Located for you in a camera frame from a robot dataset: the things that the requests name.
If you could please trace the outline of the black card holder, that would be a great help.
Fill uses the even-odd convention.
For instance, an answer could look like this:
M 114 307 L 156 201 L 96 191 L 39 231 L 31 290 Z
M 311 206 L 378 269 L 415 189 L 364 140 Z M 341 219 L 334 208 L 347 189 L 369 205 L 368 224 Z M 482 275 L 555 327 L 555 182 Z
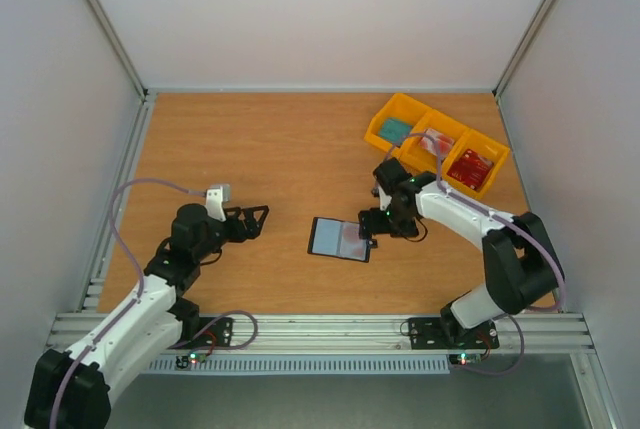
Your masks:
M 324 217 L 313 219 L 307 246 L 310 255 L 368 263 L 371 251 L 376 248 L 374 239 L 360 237 L 358 223 Z

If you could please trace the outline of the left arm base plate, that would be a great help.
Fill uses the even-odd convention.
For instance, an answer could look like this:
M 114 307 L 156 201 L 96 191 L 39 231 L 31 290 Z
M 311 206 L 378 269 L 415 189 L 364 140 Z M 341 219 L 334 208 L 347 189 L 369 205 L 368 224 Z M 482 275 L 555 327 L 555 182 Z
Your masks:
M 191 338 L 182 338 L 170 349 L 201 350 L 211 346 L 227 348 L 233 335 L 233 319 L 221 318 L 211 324 L 213 317 L 201 317 L 198 325 L 190 332 Z

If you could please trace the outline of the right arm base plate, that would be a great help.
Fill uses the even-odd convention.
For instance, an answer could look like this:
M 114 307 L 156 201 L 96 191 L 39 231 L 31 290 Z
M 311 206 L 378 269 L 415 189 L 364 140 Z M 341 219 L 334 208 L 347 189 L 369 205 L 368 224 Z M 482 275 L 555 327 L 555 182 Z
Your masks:
M 500 347 L 497 329 L 492 321 L 468 330 L 452 342 L 441 327 L 438 317 L 411 317 L 401 324 L 401 334 L 408 337 L 413 350 L 484 350 Z

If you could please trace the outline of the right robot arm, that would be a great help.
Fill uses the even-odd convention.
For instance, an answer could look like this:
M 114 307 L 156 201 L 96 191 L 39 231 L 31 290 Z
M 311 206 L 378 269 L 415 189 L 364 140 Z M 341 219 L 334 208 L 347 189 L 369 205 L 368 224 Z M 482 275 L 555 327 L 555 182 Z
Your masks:
M 377 208 L 359 213 L 360 237 L 388 234 L 415 240 L 426 220 L 461 236 L 481 253 L 484 282 L 440 311 L 442 336 L 451 347 L 473 338 L 482 324 L 532 310 L 543 296 L 565 291 L 565 276 L 542 220 L 498 211 L 455 190 L 439 175 L 412 175 L 395 158 L 373 171 Z

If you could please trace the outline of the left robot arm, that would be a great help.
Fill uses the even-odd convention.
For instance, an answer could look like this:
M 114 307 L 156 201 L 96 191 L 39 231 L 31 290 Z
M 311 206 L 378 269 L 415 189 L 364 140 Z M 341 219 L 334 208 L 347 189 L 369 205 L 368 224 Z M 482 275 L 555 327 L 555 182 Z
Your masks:
M 180 207 L 171 232 L 132 291 L 95 328 L 64 351 L 38 359 L 27 399 L 28 428 L 103 428 L 126 388 L 167 349 L 189 347 L 204 332 L 198 306 L 184 295 L 204 260 L 226 243 L 257 238 L 269 208 Z

